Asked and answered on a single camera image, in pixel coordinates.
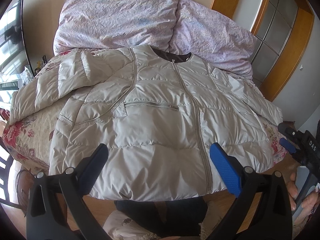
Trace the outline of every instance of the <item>dark pants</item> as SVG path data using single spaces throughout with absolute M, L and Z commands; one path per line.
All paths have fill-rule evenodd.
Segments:
M 153 202 L 115 201 L 117 210 L 160 237 L 199 236 L 199 223 L 207 212 L 207 204 L 202 197 L 166 201 L 165 204 L 167 221 L 164 224 Z

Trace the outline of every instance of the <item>dark inner lining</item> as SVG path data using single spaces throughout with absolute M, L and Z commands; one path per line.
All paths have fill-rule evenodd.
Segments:
M 186 55 L 176 55 L 170 52 L 164 52 L 159 49 L 152 48 L 153 52 L 156 53 L 160 58 L 171 61 L 174 59 L 175 63 L 186 62 L 191 57 L 191 52 Z

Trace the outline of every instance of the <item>purple pillow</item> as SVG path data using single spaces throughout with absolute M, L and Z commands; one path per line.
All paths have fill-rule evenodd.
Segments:
M 179 0 L 67 0 L 53 51 L 149 44 L 166 51 Z
M 248 58 L 257 40 L 234 21 L 191 0 L 180 0 L 169 52 L 192 52 L 212 66 L 252 79 Z

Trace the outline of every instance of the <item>television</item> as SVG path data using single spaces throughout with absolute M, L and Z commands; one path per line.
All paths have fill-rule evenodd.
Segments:
M 20 75 L 27 71 L 34 76 L 23 39 L 22 7 L 23 0 L 17 1 L 0 19 L 0 108 L 5 109 L 23 84 Z

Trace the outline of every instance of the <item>quilted jacket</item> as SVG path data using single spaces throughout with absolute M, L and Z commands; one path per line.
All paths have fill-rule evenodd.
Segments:
M 49 174 L 75 167 L 105 143 L 109 158 L 94 197 L 164 201 L 222 190 L 209 158 L 214 142 L 257 172 L 273 165 L 257 114 L 278 125 L 280 109 L 195 55 L 170 62 L 149 45 L 70 52 L 13 94 L 10 124 L 67 94 Z

